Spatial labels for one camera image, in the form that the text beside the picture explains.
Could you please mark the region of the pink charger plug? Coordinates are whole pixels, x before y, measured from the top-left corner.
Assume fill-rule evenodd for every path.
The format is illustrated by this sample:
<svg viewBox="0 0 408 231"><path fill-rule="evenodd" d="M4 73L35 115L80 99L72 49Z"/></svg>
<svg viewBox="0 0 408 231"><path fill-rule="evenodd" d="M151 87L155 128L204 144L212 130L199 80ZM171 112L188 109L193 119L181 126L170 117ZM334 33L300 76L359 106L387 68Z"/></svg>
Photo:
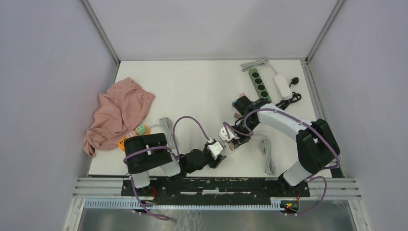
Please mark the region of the pink charger plug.
<svg viewBox="0 0 408 231"><path fill-rule="evenodd" d="M235 117L235 118L241 118L242 115L241 115L240 113L235 112L235 113L234 113L234 117Z"/></svg>

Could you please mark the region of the green power strip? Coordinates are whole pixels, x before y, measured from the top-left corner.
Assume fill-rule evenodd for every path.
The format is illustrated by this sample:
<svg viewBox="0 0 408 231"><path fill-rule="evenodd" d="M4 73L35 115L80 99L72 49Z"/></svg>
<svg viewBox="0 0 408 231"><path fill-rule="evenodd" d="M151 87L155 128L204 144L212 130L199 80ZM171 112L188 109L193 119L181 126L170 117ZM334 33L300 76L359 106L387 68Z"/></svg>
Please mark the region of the green power strip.
<svg viewBox="0 0 408 231"><path fill-rule="evenodd" d="M259 98L266 99L270 103L272 102L272 99L268 93L268 90L266 89L266 86L256 68L252 68L248 71L249 78L253 84L253 87L258 95Z"/></svg>

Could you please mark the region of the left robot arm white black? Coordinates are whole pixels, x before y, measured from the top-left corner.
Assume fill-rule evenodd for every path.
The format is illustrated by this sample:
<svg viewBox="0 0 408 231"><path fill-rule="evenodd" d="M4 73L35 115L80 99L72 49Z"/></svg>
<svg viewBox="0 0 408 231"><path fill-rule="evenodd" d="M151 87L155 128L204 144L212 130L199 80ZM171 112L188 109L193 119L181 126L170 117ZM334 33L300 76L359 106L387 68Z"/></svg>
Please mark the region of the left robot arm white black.
<svg viewBox="0 0 408 231"><path fill-rule="evenodd" d="M210 139L203 150L193 149L187 154L176 156L167 146L163 133L128 138L124 141L124 150L124 163L127 165L133 190L141 196L151 191L151 169L159 167L168 177L173 177L202 170L205 166L215 169L226 159L221 154L224 146L214 139Z"/></svg>

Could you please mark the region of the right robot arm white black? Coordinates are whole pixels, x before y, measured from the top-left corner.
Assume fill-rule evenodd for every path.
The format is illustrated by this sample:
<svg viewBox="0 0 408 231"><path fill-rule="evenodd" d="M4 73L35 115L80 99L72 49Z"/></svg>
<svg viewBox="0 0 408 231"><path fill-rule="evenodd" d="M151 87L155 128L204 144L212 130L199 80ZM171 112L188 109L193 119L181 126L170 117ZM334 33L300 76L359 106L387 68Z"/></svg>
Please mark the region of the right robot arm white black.
<svg viewBox="0 0 408 231"><path fill-rule="evenodd" d="M300 182L339 166L340 148L325 120L298 118L267 99L251 101L245 95L232 106L241 116L240 122L234 126L224 123L218 134L232 149L247 143L259 124L277 129L296 142L298 160L278 177L281 195L291 196Z"/></svg>

